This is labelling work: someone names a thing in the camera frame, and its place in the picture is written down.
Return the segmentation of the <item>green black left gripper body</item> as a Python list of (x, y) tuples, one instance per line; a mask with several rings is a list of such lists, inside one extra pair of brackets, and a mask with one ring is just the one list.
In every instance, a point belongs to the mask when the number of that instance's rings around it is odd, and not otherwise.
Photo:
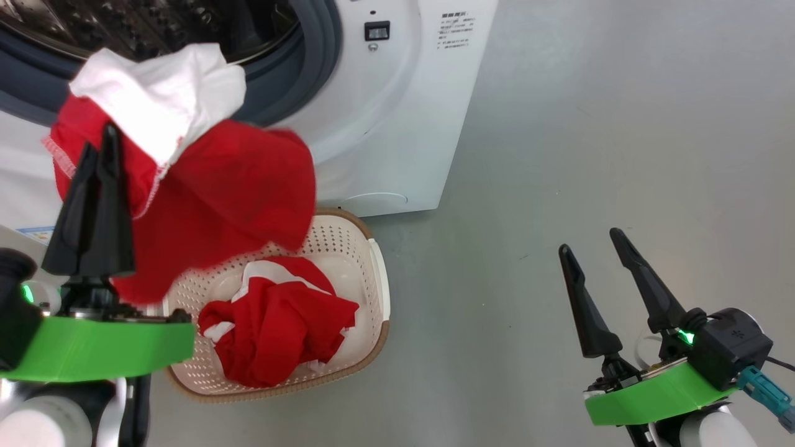
[(21, 280), (2, 280), (2, 378), (88, 382), (146, 376), (191, 357), (195, 327), (177, 309), (145, 316), (121, 303), (107, 278), (71, 278), (49, 312), (27, 300)]

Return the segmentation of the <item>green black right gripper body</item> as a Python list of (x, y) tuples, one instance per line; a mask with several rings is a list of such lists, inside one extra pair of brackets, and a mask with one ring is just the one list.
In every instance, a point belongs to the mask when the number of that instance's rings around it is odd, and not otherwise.
[(633, 446), (739, 446), (727, 401), (738, 376), (738, 365), (723, 361), (680, 359), (643, 372), (605, 356), (584, 405), (593, 425), (624, 427)]

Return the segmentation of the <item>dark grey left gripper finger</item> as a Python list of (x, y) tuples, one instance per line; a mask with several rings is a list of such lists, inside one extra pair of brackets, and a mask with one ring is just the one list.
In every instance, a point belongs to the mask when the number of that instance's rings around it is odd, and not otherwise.
[(135, 254), (121, 130), (105, 124), (99, 149), (86, 149), (91, 158), (83, 223), (88, 228), (81, 236), (78, 272), (87, 277), (129, 276), (135, 271)]
[(98, 156), (96, 147), (85, 142), (43, 257), (42, 267), (49, 274), (74, 276), (80, 273), (82, 257), (88, 250), (96, 226)]

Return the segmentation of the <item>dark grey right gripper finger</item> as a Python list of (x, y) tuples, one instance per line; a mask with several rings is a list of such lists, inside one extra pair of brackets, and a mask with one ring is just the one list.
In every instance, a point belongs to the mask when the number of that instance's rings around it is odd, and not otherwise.
[(685, 314), (681, 303), (676, 300), (624, 231), (613, 227), (609, 235), (622, 266), (630, 271), (638, 287), (648, 312), (648, 328), (652, 333), (678, 328), (679, 321)]
[(576, 327), (580, 351), (584, 358), (616, 356), (624, 346), (609, 330), (586, 286), (586, 277), (573, 250), (567, 244), (558, 249), (560, 266), (568, 292), (571, 314)]

